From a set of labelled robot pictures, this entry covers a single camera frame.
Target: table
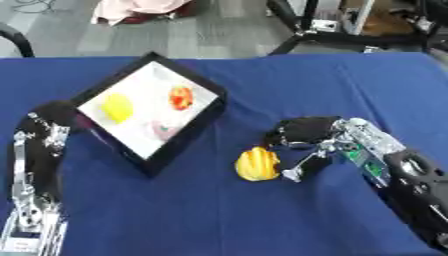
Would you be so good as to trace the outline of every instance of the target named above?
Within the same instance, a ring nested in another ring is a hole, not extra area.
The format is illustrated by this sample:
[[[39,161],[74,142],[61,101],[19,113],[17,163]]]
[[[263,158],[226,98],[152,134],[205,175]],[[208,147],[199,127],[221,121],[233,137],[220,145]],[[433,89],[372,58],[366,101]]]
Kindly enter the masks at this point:
[[[32,107],[68,99],[132,58],[0,60],[0,145]],[[352,164],[314,179],[251,183],[233,168],[279,120],[362,117],[448,170],[448,78],[417,53],[182,60],[229,91],[226,112],[148,180],[89,134],[61,168],[70,223],[63,255],[436,255]],[[283,152],[292,165],[304,152]],[[4,152],[1,152],[4,173]],[[0,220],[10,205],[0,198]]]

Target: chair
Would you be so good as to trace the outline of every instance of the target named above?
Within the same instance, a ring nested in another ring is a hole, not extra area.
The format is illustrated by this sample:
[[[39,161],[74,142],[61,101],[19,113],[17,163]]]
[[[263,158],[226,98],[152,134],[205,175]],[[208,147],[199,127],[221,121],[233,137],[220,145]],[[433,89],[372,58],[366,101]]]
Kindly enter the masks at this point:
[[[23,57],[34,57],[34,52],[28,39],[16,29],[1,22],[0,37],[10,40],[19,49]]]
[[[328,42],[337,44],[356,44],[366,48],[389,48],[390,45],[418,45],[422,51],[428,52],[430,48],[448,50],[447,41],[440,40],[437,33],[444,25],[448,26],[448,1],[447,0],[420,0],[417,4],[416,18],[422,18],[424,13],[426,20],[432,25],[427,29],[419,27],[418,20],[410,22],[413,33],[406,35],[369,36],[350,34],[345,31],[319,31],[313,27],[316,8],[319,0],[307,0],[304,14],[301,17],[295,15],[287,0],[268,0],[268,9],[276,15],[294,34],[269,55],[284,54],[293,50],[304,41]]]

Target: robotic arm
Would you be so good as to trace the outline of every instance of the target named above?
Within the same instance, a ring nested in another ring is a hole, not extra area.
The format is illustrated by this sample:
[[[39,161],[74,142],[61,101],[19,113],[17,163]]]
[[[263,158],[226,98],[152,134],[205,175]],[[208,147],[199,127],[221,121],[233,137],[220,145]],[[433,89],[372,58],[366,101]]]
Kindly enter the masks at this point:
[[[372,123],[352,118],[307,117],[280,122],[267,147],[314,148],[283,177],[300,182],[342,154],[383,201],[429,246],[448,252],[448,175]]]
[[[6,194],[13,210],[0,255],[58,255],[67,229],[57,168],[74,111],[64,102],[40,106],[22,119],[8,148]]]

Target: cable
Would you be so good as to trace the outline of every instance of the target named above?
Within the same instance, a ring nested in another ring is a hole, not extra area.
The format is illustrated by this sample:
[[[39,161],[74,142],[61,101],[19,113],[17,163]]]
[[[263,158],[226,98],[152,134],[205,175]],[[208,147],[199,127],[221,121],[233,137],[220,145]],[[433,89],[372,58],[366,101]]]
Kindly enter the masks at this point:
[[[56,0],[15,0],[16,5],[12,6],[11,9],[15,12],[28,13],[28,14],[38,14],[45,13],[48,11],[54,12],[53,4]],[[26,11],[24,8],[31,6],[39,6],[43,8],[39,11]]]

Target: yellow ball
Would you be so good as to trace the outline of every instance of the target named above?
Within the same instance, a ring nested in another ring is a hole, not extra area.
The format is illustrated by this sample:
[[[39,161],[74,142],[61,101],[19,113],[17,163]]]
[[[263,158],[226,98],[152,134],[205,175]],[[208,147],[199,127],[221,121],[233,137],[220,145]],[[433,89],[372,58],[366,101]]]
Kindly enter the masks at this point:
[[[107,96],[101,109],[111,120],[116,123],[126,121],[133,114],[132,102],[123,94],[114,93]]]
[[[275,166],[280,163],[274,152],[269,152],[262,147],[243,152],[235,163],[238,175],[249,181],[272,180],[279,173]]]

